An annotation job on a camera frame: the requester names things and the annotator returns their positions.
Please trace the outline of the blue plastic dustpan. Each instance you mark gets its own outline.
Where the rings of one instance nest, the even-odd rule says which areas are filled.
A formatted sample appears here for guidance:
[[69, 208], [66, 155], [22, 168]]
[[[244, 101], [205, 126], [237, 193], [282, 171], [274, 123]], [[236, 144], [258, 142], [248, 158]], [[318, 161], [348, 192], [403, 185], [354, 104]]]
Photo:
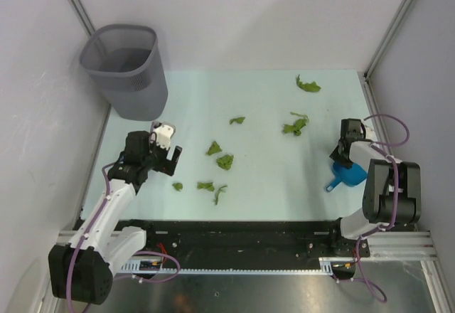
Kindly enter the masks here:
[[367, 172], [358, 164], [353, 164], [351, 168], [347, 168], [338, 162], [333, 162], [331, 169], [334, 178], [325, 187], [326, 192], [331, 192], [341, 183], [349, 187], [357, 186], [368, 176]]

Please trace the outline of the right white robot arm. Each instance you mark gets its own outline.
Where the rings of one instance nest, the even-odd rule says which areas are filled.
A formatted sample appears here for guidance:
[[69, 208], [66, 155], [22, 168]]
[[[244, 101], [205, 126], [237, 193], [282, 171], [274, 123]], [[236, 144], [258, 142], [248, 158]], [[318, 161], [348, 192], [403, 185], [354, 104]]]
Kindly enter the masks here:
[[330, 154], [334, 180], [325, 191], [332, 191], [340, 183], [347, 186], [365, 184], [365, 187], [360, 208], [341, 218], [340, 232], [328, 239], [328, 249], [336, 257], [346, 256], [353, 249], [353, 240], [419, 220], [420, 166], [402, 161], [384, 150], [392, 146], [378, 140], [366, 119], [341, 120], [340, 137]]

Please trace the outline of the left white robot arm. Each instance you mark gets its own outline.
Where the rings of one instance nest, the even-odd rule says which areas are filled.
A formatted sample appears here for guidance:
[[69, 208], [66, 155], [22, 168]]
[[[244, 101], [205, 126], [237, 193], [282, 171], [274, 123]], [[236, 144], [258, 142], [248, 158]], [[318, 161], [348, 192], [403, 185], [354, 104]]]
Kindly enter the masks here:
[[172, 124], [155, 122], [151, 131], [130, 132], [118, 159], [102, 167], [105, 189], [95, 208], [66, 244], [48, 254], [55, 297], [102, 304], [124, 263], [137, 252], [156, 250], [156, 237], [141, 228], [123, 228], [116, 238], [112, 233], [150, 171], [173, 176], [182, 152], [171, 146], [175, 131]]

